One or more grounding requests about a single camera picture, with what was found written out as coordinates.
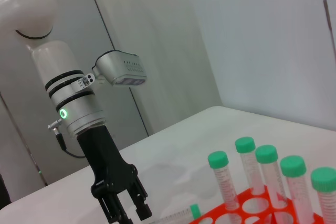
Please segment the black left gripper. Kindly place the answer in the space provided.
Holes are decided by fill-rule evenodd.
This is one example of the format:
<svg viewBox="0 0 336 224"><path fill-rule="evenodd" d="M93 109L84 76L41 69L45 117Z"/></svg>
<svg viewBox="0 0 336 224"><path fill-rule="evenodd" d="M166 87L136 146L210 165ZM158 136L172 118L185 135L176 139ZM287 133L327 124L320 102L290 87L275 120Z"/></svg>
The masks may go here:
<svg viewBox="0 0 336 224"><path fill-rule="evenodd" d="M95 181L91 193L98 199L108 223L131 224L116 194L129 190L141 221L152 216L145 203L148 197L141 184L135 166L121 156L106 126L90 128L77 136L94 173Z"/></svg>

